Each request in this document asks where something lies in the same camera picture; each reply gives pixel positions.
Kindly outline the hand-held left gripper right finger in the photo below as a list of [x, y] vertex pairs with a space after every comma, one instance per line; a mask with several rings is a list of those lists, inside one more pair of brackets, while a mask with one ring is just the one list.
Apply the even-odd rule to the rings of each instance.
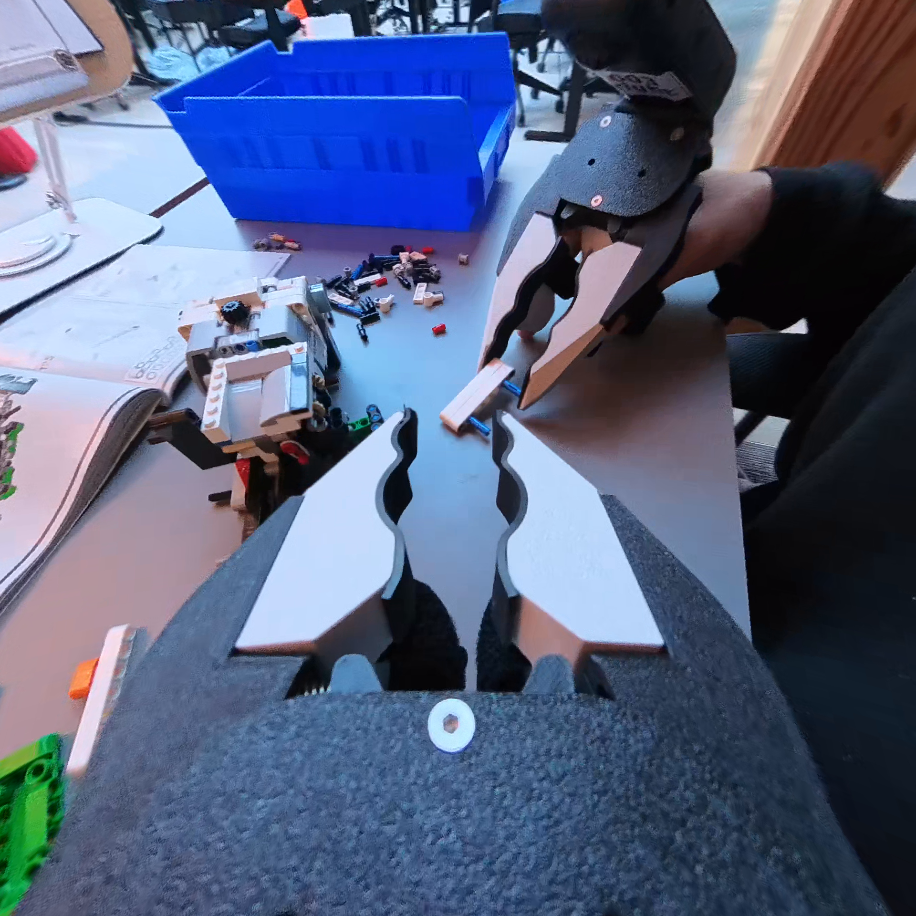
[[664, 651], [598, 490], [507, 412], [492, 432], [508, 523], [492, 595], [499, 638], [527, 658]]

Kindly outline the green lego panel piece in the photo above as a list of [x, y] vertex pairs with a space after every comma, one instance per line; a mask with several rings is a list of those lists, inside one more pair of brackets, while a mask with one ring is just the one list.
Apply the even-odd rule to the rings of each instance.
[[62, 740], [48, 734], [1, 760], [1, 913], [29, 890], [61, 829]]

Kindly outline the white lego beam orange end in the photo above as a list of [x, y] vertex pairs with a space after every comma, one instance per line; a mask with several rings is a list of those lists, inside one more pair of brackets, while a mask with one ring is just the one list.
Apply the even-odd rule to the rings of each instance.
[[69, 779], [82, 777], [89, 766], [100, 734], [119, 697], [135, 645], [136, 629], [131, 625], [112, 627], [94, 665], [84, 664], [80, 678], [72, 684], [86, 685], [85, 704], [64, 769]]

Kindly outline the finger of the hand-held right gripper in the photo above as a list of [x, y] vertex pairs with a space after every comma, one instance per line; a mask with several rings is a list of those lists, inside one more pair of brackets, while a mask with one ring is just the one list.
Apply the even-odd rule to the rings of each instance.
[[500, 358], [513, 333], [534, 334], [553, 315], [555, 293], [545, 280], [561, 242], [551, 217], [534, 213], [498, 273], [481, 343], [478, 369]]
[[552, 327], [546, 349], [527, 375], [519, 408], [539, 401], [566, 370], [605, 336], [605, 313], [620, 291], [635, 261], [639, 246], [613, 242], [608, 232], [582, 229], [579, 241], [583, 260], [577, 275], [576, 294], [567, 313]]

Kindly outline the person's right hand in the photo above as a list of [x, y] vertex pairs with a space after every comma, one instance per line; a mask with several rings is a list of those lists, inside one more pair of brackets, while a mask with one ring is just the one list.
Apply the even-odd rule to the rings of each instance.
[[661, 291], [737, 264], [768, 220], [773, 187], [766, 171], [709, 170], [699, 183], [700, 206], [688, 223], [681, 253], [658, 281]]

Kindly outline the person's dark clothing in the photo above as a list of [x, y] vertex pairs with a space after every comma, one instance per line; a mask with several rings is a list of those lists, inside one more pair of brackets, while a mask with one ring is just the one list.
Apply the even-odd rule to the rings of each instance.
[[751, 623], [833, 812], [914, 914], [914, 272], [801, 399], [747, 508]]

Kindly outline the black office chair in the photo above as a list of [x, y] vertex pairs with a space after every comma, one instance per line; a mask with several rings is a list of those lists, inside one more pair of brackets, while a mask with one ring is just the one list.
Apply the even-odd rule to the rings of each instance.
[[302, 26], [300, 18], [287, 12], [282, 1], [211, 1], [205, 6], [210, 19], [208, 28], [217, 43], [236, 52], [264, 42], [286, 52]]
[[[549, 38], [544, 29], [541, 15], [541, 1], [494, 1], [491, 4], [491, 24], [495, 31], [504, 32], [510, 43], [512, 75], [516, 89], [518, 126], [524, 127], [524, 138], [528, 141], [565, 143], [569, 142], [578, 129], [582, 100], [595, 94], [612, 94], [610, 85], [603, 79], [588, 75], [575, 61], [572, 61], [570, 75], [558, 86], [545, 83], [541, 78], [521, 69], [520, 53], [528, 52], [530, 61], [537, 64], [539, 72], [543, 65], [539, 62], [539, 46], [542, 40], [547, 41], [546, 50], [553, 50], [555, 38]], [[563, 128], [560, 131], [545, 131], [526, 128], [525, 108], [521, 89], [528, 87], [531, 97], [536, 99], [540, 94], [554, 96], [557, 101], [555, 110], [564, 116]]]

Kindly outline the person's right forearm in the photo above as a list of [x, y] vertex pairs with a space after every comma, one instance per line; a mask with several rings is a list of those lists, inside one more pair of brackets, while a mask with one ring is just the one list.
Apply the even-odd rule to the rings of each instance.
[[764, 167], [772, 204], [734, 266], [716, 270], [709, 310], [784, 331], [848, 339], [914, 269], [915, 201], [861, 164]]

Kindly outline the blue storage bin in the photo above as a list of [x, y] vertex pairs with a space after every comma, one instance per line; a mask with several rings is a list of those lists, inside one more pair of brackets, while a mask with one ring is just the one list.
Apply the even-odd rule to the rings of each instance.
[[504, 32], [263, 42], [154, 99], [237, 220], [456, 232], [517, 100]]

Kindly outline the wooden board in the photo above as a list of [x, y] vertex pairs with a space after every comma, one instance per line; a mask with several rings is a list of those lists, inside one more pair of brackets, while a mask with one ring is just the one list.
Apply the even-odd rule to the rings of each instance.
[[69, 104], [93, 102], [120, 90], [134, 66], [133, 45], [112, 2], [67, 1], [94, 31], [103, 49], [76, 57], [71, 52], [1, 60], [1, 124], [51, 113]]

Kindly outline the red rounded object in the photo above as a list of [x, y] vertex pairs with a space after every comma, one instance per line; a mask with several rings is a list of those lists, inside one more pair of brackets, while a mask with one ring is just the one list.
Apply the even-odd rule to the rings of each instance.
[[5, 127], [0, 135], [2, 176], [29, 174], [37, 165], [38, 154], [15, 128]]

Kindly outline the pile of small lego pieces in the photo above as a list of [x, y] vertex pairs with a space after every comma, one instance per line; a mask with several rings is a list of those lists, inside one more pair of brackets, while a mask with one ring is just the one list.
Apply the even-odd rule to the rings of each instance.
[[387, 253], [374, 252], [355, 267], [329, 279], [306, 283], [309, 304], [329, 322], [335, 315], [354, 320], [362, 343], [369, 341], [368, 328], [380, 323], [396, 304], [396, 291], [402, 290], [410, 301], [423, 310], [444, 303], [442, 272], [435, 262], [433, 246], [392, 246]]

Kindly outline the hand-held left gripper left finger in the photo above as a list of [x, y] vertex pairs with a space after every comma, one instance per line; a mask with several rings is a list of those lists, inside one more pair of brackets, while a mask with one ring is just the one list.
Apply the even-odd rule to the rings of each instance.
[[236, 655], [384, 658], [403, 639], [416, 598], [399, 521], [417, 432], [413, 409], [395, 411], [235, 552], [254, 565]]

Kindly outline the white folding stand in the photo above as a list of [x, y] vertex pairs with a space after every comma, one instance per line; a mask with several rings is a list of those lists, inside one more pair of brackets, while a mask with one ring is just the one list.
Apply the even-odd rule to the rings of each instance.
[[74, 199], [52, 112], [31, 121], [48, 181], [48, 210], [2, 230], [3, 316], [152, 239], [162, 229], [157, 218], [110, 200]]

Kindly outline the white lego panel blue pins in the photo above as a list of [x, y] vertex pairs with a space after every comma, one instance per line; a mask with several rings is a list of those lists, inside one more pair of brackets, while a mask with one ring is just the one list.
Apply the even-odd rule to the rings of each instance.
[[514, 367], [499, 359], [489, 361], [441, 411], [441, 423], [454, 434], [473, 429], [485, 437], [490, 436], [490, 426], [477, 413], [500, 390], [520, 397], [520, 388], [511, 380], [515, 372]]

